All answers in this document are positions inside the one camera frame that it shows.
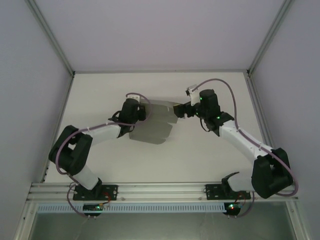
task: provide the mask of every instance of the wire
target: wire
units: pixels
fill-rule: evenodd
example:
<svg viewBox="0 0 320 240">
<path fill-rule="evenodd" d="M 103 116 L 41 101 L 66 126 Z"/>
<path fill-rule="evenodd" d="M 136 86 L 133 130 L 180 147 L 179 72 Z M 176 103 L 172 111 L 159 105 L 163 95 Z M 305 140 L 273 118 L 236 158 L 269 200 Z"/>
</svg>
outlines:
<svg viewBox="0 0 320 240">
<path fill-rule="evenodd" d="M 239 200 L 239 197 L 242 196 L 244 199 L 244 203 L 242 203 L 242 207 L 246 204 L 246 196 L 244 194 L 242 194 L 241 192 L 238 193 L 238 196 L 236 197 L 236 200 L 234 201 L 234 203 L 236 204 L 237 201 Z"/>
<path fill-rule="evenodd" d="M 107 193 L 106 191 L 104 191 L 104 192 L 103 192 L 103 195 L 106 195 L 106 196 L 108 197 L 108 201 L 102 203 L 102 205 L 109 204 L 108 207 L 110 207 L 110 201 L 111 201 L 110 194 Z"/>
<path fill-rule="evenodd" d="M 132 126 L 132 127 L 135 127 L 137 125 L 140 125 L 140 124 L 143 124 L 144 122 L 146 122 L 150 115 L 152 114 L 152 105 L 151 105 L 151 102 L 148 98 L 146 98 L 145 96 L 143 96 L 142 94 L 140 93 L 136 93 L 136 92 L 129 92 L 127 93 L 125 96 L 127 97 L 128 95 L 138 95 L 142 98 L 144 98 L 147 103 L 149 104 L 150 106 L 150 112 L 148 114 L 148 116 L 145 118 L 145 120 L 143 121 L 140 121 L 140 122 L 137 122 L 137 123 L 134 123 L 134 124 L 130 124 L 130 123 L 122 123 L 122 122 L 109 122 L 109 123 L 103 123 L 103 124 L 100 124 L 100 125 L 97 125 L 97 126 L 92 126 L 92 127 L 88 127 L 88 128 L 83 128 L 83 129 L 79 129 L 78 131 L 75 131 L 74 133 L 70 134 L 64 141 L 63 143 L 61 144 L 61 146 L 59 147 L 58 149 L 58 152 L 56 153 L 56 156 L 55 156 L 55 168 L 56 170 L 58 171 L 59 174 L 61 175 L 68 175 L 69 178 L 71 178 L 74 182 L 78 183 L 76 179 L 74 179 L 70 174 L 68 174 L 67 172 L 63 172 L 61 171 L 60 167 L 59 167 L 59 158 L 60 158 L 60 154 L 61 154 L 61 151 L 62 149 L 65 147 L 65 145 L 70 141 L 70 139 L 74 138 L 77 134 L 79 133 L 84 133 L 84 132 L 87 132 L 87 131 L 92 131 L 92 130 L 96 130 L 96 129 L 100 129 L 100 128 L 103 128 L 105 126 L 109 126 L 109 125 L 123 125 L 123 126 Z"/>
<path fill-rule="evenodd" d="M 70 183 L 70 185 L 69 185 L 69 190 L 68 190 L 68 192 L 66 193 L 66 200 L 67 200 L 68 204 L 70 205 L 70 207 L 72 208 L 72 210 L 75 211 L 75 213 L 78 214 L 78 215 L 80 215 L 81 217 L 87 218 L 87 219 L 93 219 L 93 218 L 95 218 L 94 216 L 90 216 L 90 215 L 87 216 L 87 215 L 85 215 L 83 212 L 79 212 L 79 211 L 75 208 L 75 206 L 72 205 L 72 203 L 71 203 L 71 201 L 70 201 L 70 198 L 69 198 L 69 195 L 70 195 L 70 192 L 71 192 L 72 188 L 75 187 L 76 185 L 77 185 L 77 184 L 76 184 L 75 182 L 72 182 L 72 183 Z"/>
<path fill-rule="evenodd" d="M 278 196 L 282 196 L 282 197 L 292 197 L 294 196 L 297 192 L 298 192 L 298 189 L 299 189 L 299 183 L 297 181 L 297 178 L 296 176 L 294 175 L 294 173 L 291 171 L 291 169 L 278 157 L 276 156 L 274 153 L 272 153 L 271 151 L 269 151 L 268 149 L 266 149 L 265 147 L 263 146 L 260 146 L 259 143 L 255 142 L 254 140 L 252 140 L 249 136 L 247 136 L 240 128 L 239 128 L 239 124 L 238 124 L 238 118 L 237 118 L 237 104 L 236 104 L 236 98 L 235 98 L 235 94 L 234 92 L 232 91 L 230 85 L 222 80 L 222 79 L 219 79 L 219 78 L 212 78 L 212 79 L 208 79 L 208 80 L 205 80 L 203 81 L 202 83 L 200 83 L 199 85 L 197 85 L 192 91 L 195 91 L 197 90 L 199 87 L 201 87 L 202 85 L 208 83 L 208 82 L 212 82 L 212 81 L 218 81 L 218 82 L 222 82 L 224 83 L 230 93 L 231 93 L 231 96 L 232 96 L 232 100 L 233 100 L 233 107 L 234 107 L 234 123 L 235 123 L 235 127 L 237 129 L 237 131 L 245 138 L 247 139 L 250 143 L 252 143 L 253 145 L 255 145 L 256 147 L 260 148 L 261 150 L 263 150 L 265 153 L 269 154 L 271 157 L 273 157 L 275 160 L 277 160 L 288 172 L 289 174 L 291 175 L 291 177 L 293 178 L 293 181 L 294 181 L 294 190 L 293 192 L 291 193 L 276 193 L 276 195 Z"/>
<path fill-rule="evenodd" d="M 109 126 L 109 125 L 124 125 L 124 126 L 132 126 L 132 127 L 135 127 L 137 125 L 140 125 L 144 122 L 146 122 L 151 114 L 152 114 L 152 104 L 150 102 L 150 100 L 148 98 L 146 98 L 144 95 L 140 94 L 140 93 L 136 93 L 136 92 L 129 92 L 127 93 L 125 96 L 127 97 L 128 95 L 138 95 L 140 96 L 141 98 L 144 98 L 146 100 L 146 102 L 149 104 L 150 106 L 150 112 L 148 114 L 148 116 L 145 118 L 145 120 L 143 121 L 140 121 L 140 122 L 137 122 L 137 123 L 134 123 L 134 124 L 129 124 L 129 123 L 122 123 L 122 122 L 109 122 L 109 123 L 103 123 L 103 124 L 100 124 L 100 125 L 96 125 L 96 126 L 92 126 L 92 127 L 88 127 L 88 128 L 83 128 L 83 129 L 79 129 L 78 131 L 75 131 L 73 132 L 72 134 L 70 134 L 64 141 L 63 143 L 61 144 L 61 146 L 59 147 L 58 149 L 58 152 L 56 153 L 56 156 L 55 156 L 55 167 L 56 167 L 56 170 L 58 171 L 59 174 L 61 175 L 68 175 L 69 178 L 71 178 L 74 182 L 72 182 L 69 186 L 69 190 L 66 194 L 66 200 L 68 202 L 68 204 L 70 205 L 70 207 L 72 208 L 72 210 L 77 213 L 78 215 L 80 215 L 81 217 L 84 217 L 84 218 L 88 218 L 88 219 L 91 219 L 91 218 L 96 218 L 95 216 L 86 216 L 84 213 L 82 212 L 79 212 L 71 203 L 70 201 L 70 198 L 69 198 L 69 195 L 70 195 L 70 192 L 72 190 L 73 187 L 75 187 L 77 184 L 78 184 L 78 181 L 76 179 L 74 179 L 69 173 L 67 172 L 63 172 L 61 171 L 60 167 L 59 167 L 59 158 L 60 158 L 60 154 L 61 154 L 61 151 L 62 149 L 65 147 L 65 145 L 70 141 L 70 139 L 74 138 L 77 134 L 79 133 L 84 133 L 84 132 L 87 132 L 87 131 L 92 131 L 92 130 L 96 130 L 96 129 L 99 129 L 99 128 L 103 128 L 105 126 Z M 106 204 L 106 203 L 109 203 L 110 204 L 110 196 L 108 194 L 108 202 L 105 202 L 103 204 Z"/>
<path fill-rule="evenodd" d="M 252 202 L 251 202 L 249 208 L 244 213 L 242 213 L 242 214 L 240 214 L 238 216 L 230 216 L 230 217 L 232 217 L 234 219 L 238 219 L 238 218 L 242 218 L 242 217 L 248 215 L 248 213 L 250 213 L 252 208 L 254 207 L 254 204 L 255 204 L 255 192 L 253 191 L 252 192 Z"/>
<path fill-rule="evenodd" d="M 202 119 L 200 118 L 200 125 L 201 125 L 201 127 L 202 127 L 202 129 L 205 131 L 205 132 L 210 132 L 210 130 L 206 130 L 205 128 L 204 128 L 204 125 L 203 125 L 203 123 L 202 123 Z"/>
</svg>

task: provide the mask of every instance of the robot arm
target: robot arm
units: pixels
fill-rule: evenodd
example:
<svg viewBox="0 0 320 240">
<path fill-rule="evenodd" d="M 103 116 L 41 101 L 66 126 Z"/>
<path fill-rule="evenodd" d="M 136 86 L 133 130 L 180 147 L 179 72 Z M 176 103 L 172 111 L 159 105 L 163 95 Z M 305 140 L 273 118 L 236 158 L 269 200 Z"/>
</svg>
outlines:
<svg viewBox="0 0 320 240">
<path fill-rule="evenodd" d="M 79 131 L 72 125 L 65 127 L 49 153 L 49 160 L 56 163 L 56 157 L 61 148 L 58 156 L 59 168 L 85 188 L 84 191 L 88 190 L 97 196 L 101 194 L 102 181 L 86 165 L 91 146 L 106 140 L 120 138 L 134 128 L 123 124 L 134 125 L 137 121 L 145 119 L 146 110 L 140 104 L 139 96 L 129 95 L 123 103 L 122 109 L 109 118 L 108 123 L 94 127 L 94 129 L 88 128 L 85 133 L 76 134 L 64 145 L 67 138 Z"/>
<path fill-rule="evenodd" d="M 174 106 L 175 115 L 178 118 L 184 118 L 185 115 L 188 118 L 197 116 L 201 124 L 202 121 L 205 123 L 208 132 L 214 132 L 218 137 L 227 140 L 251 162 L 253 167 L 247 171 L 231 173 L 222 179 L 222 188 L 226 195 L 239 191 L 255 191 L 266 199 L 293 183 L 291 174 L 264 151 L 272 152 L 290 167 L 288 156 L 283 149 L 273 149 L 243 129 L 237 128 L 235 119 L 220 110 L 218 97 L 214 90 L 206 89 L 198 93 L 193 89 L 195 89 L 194 86 L 189 87 L 186 91 L 191 101 Z"/>
</svg>

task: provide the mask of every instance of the purple cable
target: purple cable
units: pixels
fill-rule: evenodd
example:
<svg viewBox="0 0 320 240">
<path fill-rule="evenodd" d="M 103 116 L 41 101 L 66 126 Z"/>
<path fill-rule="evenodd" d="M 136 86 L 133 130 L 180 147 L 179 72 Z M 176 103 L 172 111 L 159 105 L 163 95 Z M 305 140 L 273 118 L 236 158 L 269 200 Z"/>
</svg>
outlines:
<svg viewBox="0 0 320 240">
<path fill-rule="evenodd" d="M 93 216 L 90 216 L 90 215 L 87 216 L 87 215 L 85 215 L 84 213 L 79 212 L 79 211 L 72 205 L 72 203 L 71 203 L 71 201 L 70 201 L 70 198 L 69 198 L 69 195 L 70 195 L 70 192 L 71 192 L 72 188 L 75 187 L 76 185 L 77 185 L 77 184 L 73 184 L 73 182 L 70 183 L 69 190 L 68 190 L 68 192 L 66 193 L 66 200 L 67 200 L 68 204 L 70 205 L 70 207 L 72 208 L 72 210 L 75 211 L 76 214 L 80 215 L 81 217 L 87 218 L 87 219 L 93 219 L 93 218 L 94 218 Z"/>
<path fill-rule="evenodd" d="M 61 154 L 61 151 L 62 149 L 65 147 L 65 145 L 70 141 L 71 138 L 73 138 L 75 135 L 79 134 L 79 133 L 84 133 L 84 132 L 87 132 L 87 131 L 92 131 L 92 130 L 96 130 L 96 129 L 99 129 L 99 128 L 102 128 L 102 127 L 105 127 L 105 126 L 108 126 L 108 125 L 124 125 L 124 126 L 137 126 L 137 125 L 140 125 L 144 122 L 146 122 L 151 113 L 152 113 L 152 105 L 151 105 L 151 102 L 149 101 L 148 98 L 146 98 L 145 96 L 143 96 L 142 94 L 140 93 L 136 93 L 136 92 L 129 92 L 127 93 L 125 96 L 127 97 L 128 95 L 138 95 L 142 98 L 144 98 L 147 103 L 149 104 L 150 106 L 150 112 L 148 114 L 148 116 L 145 118 L 145 120 L 143 121 L 140 121 L 140 122 L 137 122 L 137 123 L 134 123 L 134 124 L 129 124 L 129 123 L 121 123 L 121 122 L 109 122 L 109 123 L 103 123 L 103 124 L 100 124 L 100 125 L 97 125 L 97 126 L 92 126 L 92 127 L 88 127 L 88 128 L 83 128 L 83 129 L 79 129 L 78 131 L 75 131 L 74 133 L 70 134 L 64 141 L 63 143 L 61 144 L 61 146 L 59 147 L 58 149 L 58 152 L 56 153 L 56 157 L 55 157 L 55 168 L 56 170 L 58 171 L 58 173 L 60 173 L 61 175 L 68 175 L 73 181 L 75 181 L 77 183 L 77 180 L 75 180 L 70 174 L 68 174 L 67 172 L 63 172 L 61 171 L 60 167 L 59 167 L 59 158 L 60 158 L 60 154 Z"/>
<path fill-rule="evenodd" d="M 251 202 L 249 208 L 244 213 L 242 213 L 242 214 L 240 214 L 238 216 L 230 216 L 230 217 L 232 217 L 234 219 L 238 219 L 238 218 L 242 218 L 242 217 L 248 215 L 248 213 L 250 213 L 252 208 L 254 207 L 254 204 L 255 204 L 255 192 L 253 191 L 252 192 L 252 202 Z"/>
</svg>

